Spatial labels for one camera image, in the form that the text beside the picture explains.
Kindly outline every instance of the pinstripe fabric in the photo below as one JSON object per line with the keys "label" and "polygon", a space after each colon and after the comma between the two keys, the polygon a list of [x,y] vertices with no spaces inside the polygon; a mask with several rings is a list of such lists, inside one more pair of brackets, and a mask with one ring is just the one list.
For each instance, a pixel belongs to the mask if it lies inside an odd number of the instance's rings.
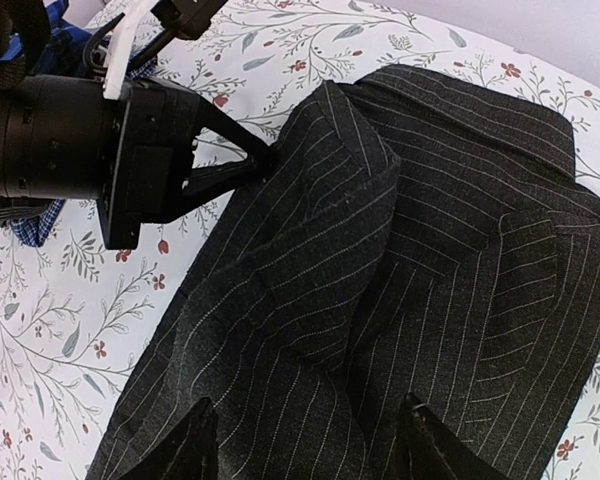
{"label": "pinstripe fabric", "polygon": [[396,478],[425,401],[482,460],[540,478],[600,345],[600,199],[554,112],[384,68],[301,103],[133,372],[88,479],[194,404],[221,478]]}

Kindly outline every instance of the red flower print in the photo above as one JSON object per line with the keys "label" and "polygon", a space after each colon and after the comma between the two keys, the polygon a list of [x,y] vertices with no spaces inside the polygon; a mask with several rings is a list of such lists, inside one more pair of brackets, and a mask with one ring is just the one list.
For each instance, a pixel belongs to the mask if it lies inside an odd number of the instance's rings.
{"label": "red flower print", "polygon": [[504,68],[504,73],[507,75],[507,77],[520,78],[520,73],[522,72],[519,68],[516,68],[513,63],[510,63],[509,65],[506,63],[501,63],[500,66]]}
{"label": "red flower print", "polygon": [[11,440],[11,434],[6,430],[2,430],[2,435],[4,436],[4,444],[8,448],[11,448],[11,445],[13,445],[13,440]]}
{"label": "red flower print", "polygon": [[296,61],[295,65],[290,65],[289,68],[291,69],[291,72],[293,73],[295,72],[299,72],[300,70],[304,70],[305,68],[307,68],[307,62],[303,62],[302,60],[298,60]]}
{"label": "red flower print", "polygon": [[160,277],[153,277],[153,289],[154,290],[164,290],[166,285],[164,284],[165,276],[164,274],[160,274]]}
{"label": "red flower print", "polygon": [[219,93],[213,99],[213,104],[217,107],[222,108],[227,104],[228,101],[229,101],[229,97],[227,97],[226,93]]}
{"label": "red flower print", "polygon": [[575,442],[570,442],[568,439],[558,445],[558,457],[563,460],[569,460],[569,452],[572,452],[576,448]]}
{"label": "red flower print", "polygon": [[100,340],[100,344],[95,344],[93,349],[96,351],[96,358],[100,360],[101,358],[105,358],[107,356],[107,352],[104,351],[105,343]]}
{"label": "red flower print", "polygon": [[129,256],[131,255],[131,250],[120,250],[116,255],[116,262],[126,263],[129,260]]}
{"label": "red flower print", "polygon": [[158,243],[158,251],[162,255],[168,255],[169,254],[169,242],[167,242],[166,240],[160,240],[160,243]]}

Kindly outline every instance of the floral bedsheet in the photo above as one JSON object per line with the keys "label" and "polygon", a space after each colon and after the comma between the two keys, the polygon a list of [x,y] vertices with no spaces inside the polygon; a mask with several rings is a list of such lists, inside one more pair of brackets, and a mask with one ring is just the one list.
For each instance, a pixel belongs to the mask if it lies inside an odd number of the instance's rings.
{"label": "floral bedsheet", "polygon": [[[101,25],[129,0],[112,0]],[[159,30],[149,16],[137,41]],[[600,195],[600,90],[515,48],[356,0],[231,0],[198,42],[170,45],[157,75],[195,89],[267,141],[324,79],[408,63],[541,103],[572,121],[578,180]],[[213,134],[196,162],[239,156]],[[94,205],[69,202],[47,244],[0,229],[0,479],[82,479],[129,373],[228,196],[140,247],[105,251]],[[600,478],[600,354],[545,473]]]}

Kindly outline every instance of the blue plaid shirt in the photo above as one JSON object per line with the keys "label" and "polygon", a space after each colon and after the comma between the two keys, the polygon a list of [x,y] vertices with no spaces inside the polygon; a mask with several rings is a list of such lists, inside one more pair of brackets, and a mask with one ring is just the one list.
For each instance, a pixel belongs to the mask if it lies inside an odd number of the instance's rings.
{"label": "blue plaid shirt", "polygon": [[[66,22],[63,16],[69,8],[69,0],[58,0],[47,7],[51,23],[51,38],[32,73],[68,77],[85,77],[87,68],[82,62],[82,51],[91,34]],[[22,54],[20,38],[15,35],[3,60],[12,60]],[[155,67],[155,59],[143,68],[133,72],[132,77],[146,76]],[[49,237],[64,200],[55,200],[39,217],[9,222],[14,234],[24,245],[41,247]]]}

